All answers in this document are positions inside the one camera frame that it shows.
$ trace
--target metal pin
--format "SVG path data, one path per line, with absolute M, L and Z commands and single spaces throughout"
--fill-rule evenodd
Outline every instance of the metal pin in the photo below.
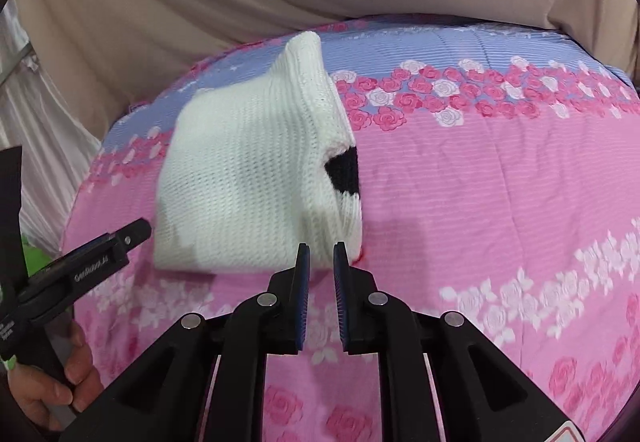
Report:
M 458 312 L 447 312 L 444 322 L 450 327 L 461 327 L 465 323 L 465 317 Z
M 272 307 L 278 301 L 278 297 L 270 292 L 265 292 L 258 296 L 258 305 L 261 307 Z
M 192 328 L 196 328 L 200 325 L 201 319 L 197 314 L 187 314 L 180 320 L 180 324 L 182 328 L 186 328 L 187 330 L 191 330 Z
M 369 303 L 372 305 L 385 305 L 389 298 L 383 292 L 372 292 L 369 294 Z

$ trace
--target knitted fabric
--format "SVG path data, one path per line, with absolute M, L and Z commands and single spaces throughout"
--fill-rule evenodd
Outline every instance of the knitted fabric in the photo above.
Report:
M 356 258 L 357 174 L 335 180 L 357 170 L 354 146 L 313 32 L 293 38 L 264 75 L 199 91 L 178 116 L 158 181 L 156 267 L 279 270 L 293 266 L 301 242 L 313 268 L 330 268 L 340 241 Z M 345 162 L 332 182 L 326 164 L 336 157 Z

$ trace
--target pink bedsheet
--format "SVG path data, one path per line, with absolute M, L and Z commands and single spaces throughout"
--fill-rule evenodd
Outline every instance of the pink bedsheet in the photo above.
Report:
M 422 59 L 398 58 L 386 75 L 334 76 L 358 144 L 358 266 L 414 310 L 464 313 L 597 440 L 640 379 L 638 98 L 593 67 L 518 56 L 502 74 L 483 73 L 462 58 L 445 73 Z M 518 83 L 540 96 L 513 92 L 513 108 L 501 105 Z M 471 85 L 493 99 L 474 99 Z M 584 97 L 570 102 L 572 90 Z M 607 104 L 613 92 L 625 97 Z M 170 135 L 150 128 L 132 138 L 135 155 L 151 158 L 144 167 L 127 169 L 126 148 L 96 159 L 65 251 L 140 216 L 153 220 Z M 102 170 L 110 174 L 98 183 Z M 157 272 L 151 253 L 152 239 L 77 303 L 105 384 L 182 314 L 228 313 L 269 279 Z M 268 360 L 263 440 L 379 441 L 379 410 L 377 364 L 341 352 L 332 275 L 313 274 L 303 355 Z

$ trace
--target white sticker with red border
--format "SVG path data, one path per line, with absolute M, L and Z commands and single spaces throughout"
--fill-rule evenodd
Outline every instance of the white sticker with red border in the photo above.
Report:
M 545 442 L 584 442 L 584 439 L 575 424 L 567 420 Z

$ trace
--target silver screw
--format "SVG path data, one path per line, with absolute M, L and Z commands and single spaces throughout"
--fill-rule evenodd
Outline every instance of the silver screw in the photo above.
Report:
M 200 321 L 200 316 L 198 316 L 197 314 L 187 314 L 180 320 L 180 324 L 182 325 L 182 328 L 191 330 L 192 328 L 196 328 L 197 326 L 199 326 Z
M 447 312 L 444 322 L 450 327 L 461 327 L 465 323 L 465 317 L 458 312 Z
M 369 294 L 369 303 L 372 305 L 385 305 L 387 301 L 389 301 L 389 298 L 382 292 L 372 292 Z
M 278 301 L 278 297 L 270 292 L 265 292 L 258 296 L 258 305 L 261 307 L 272 307 Z

